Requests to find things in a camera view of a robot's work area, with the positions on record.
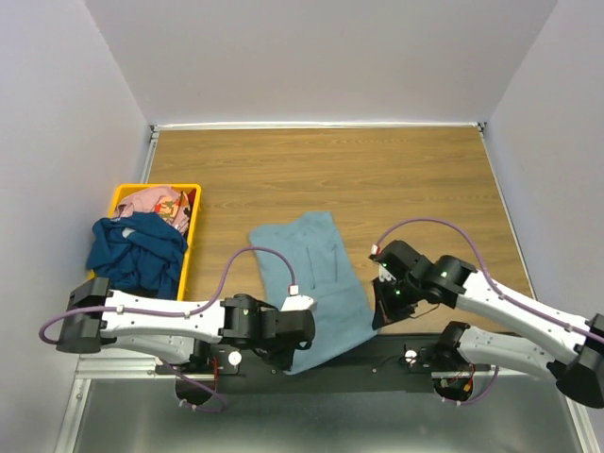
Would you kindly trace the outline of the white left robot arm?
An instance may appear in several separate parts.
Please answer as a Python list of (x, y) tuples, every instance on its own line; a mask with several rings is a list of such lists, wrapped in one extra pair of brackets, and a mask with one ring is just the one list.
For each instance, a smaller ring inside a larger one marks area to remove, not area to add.
[(232, 367), (249, 350), (288, 371), (294, 352), (314, 340), (314, 308), (314, 299), (302, 294), (288, 295), (279, 307), (248, 294), (212, 303), (147, 298), (112, 289), (108, 279), (96, 277), (71, 292), (56, 348), (77, 355), (120, 348), (197, 373), (217, 346), (230, 350)]

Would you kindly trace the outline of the light blue t shirt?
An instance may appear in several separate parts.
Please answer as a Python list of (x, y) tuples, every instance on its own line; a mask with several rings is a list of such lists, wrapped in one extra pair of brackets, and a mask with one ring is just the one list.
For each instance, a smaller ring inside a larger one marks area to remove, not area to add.
[(328, 211), (307, 212), (287, 224), (249, 233), (255, 247), (273, 249), (294, 269), (299, 292), (315, 300), (315, 337), (294, 353), (290, 375), (303, 373), (373, 339), (374, 312)]

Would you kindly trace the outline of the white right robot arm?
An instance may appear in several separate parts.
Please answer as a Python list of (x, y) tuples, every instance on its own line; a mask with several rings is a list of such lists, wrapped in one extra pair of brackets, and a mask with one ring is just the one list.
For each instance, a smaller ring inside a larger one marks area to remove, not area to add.
[(411, 318), (422, 301), (472, 312), (508, 329), (500, 334), (451, 322), (417, 362), (433, 372), (507, 368), (552, 382), (584, 406), (602, 408), (602, 315), (585, 319), (554, 310), (490, 282), (466, 261), (449, 255), (430, 261), (403, 241), (375, 245), (369, 258), (378, 266), (373, 329)]

